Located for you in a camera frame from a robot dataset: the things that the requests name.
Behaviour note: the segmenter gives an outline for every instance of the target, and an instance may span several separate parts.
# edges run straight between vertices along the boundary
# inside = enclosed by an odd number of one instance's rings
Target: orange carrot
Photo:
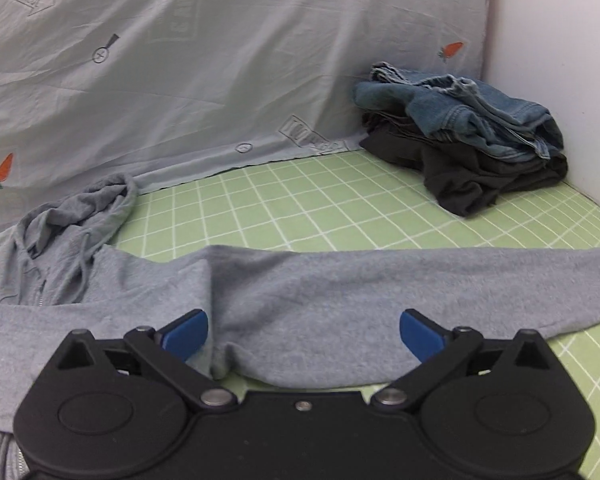
[[[7,180],[9,173],[11,173],[11,163],[13,162],[13,153],[10,153],[5,157],[3,162],[0,164],[0,189],[2,189],[2,183]]]
[[[460,50],[462,47],[464,47],[464,43],[462,41],[449,43],[447,46],[444,46],[440,49],[438,55],[446,61],[450,57],[455,56],[458,53],[458,50]]]

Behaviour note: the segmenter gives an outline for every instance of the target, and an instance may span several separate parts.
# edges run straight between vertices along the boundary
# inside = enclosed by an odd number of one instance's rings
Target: blue jeans
[[[459,140],[507,162],[549,159],[564,148],[547,108],[451,74],[378,63],[371,81],[356,86],[354,102],[369,111],[407,115],[430,139]]]

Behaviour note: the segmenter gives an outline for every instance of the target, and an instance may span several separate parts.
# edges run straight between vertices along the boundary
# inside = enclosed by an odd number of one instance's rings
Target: wall
[[[484,78],[547,106],[570,183],[600,204],[600,0],[490,0]]]

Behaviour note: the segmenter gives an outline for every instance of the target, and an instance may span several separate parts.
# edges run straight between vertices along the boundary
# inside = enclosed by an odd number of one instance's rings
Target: grid pattern
[[[460,219],[437,206],[419,174],[351,152],[233,170],[141,196],[113,243],[159,262],[207,244],[293,251],[587,249],[600,247],[600,207],[562,184],[509,194],[477,218]],[[596,414],[583,473],[600,480],[600,325],[551,345]],[[237,393],[265,387],[236,376],[227,383]]]

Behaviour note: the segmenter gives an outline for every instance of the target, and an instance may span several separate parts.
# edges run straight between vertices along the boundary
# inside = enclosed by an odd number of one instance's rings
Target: metal screw
[[[207,390],[200,396],[200,400],[207,406],[226,406],[234,400],[234,396],[223,388]]]
[[[308,412],[312,407],[312,403],[308,400],[298,400],[298,402],[296,402],[296,410],[299,412]]]
[[[380,404],[385,406],[397,406],[407,401],[407,394],[398,388],[385,388],[374,396]]]

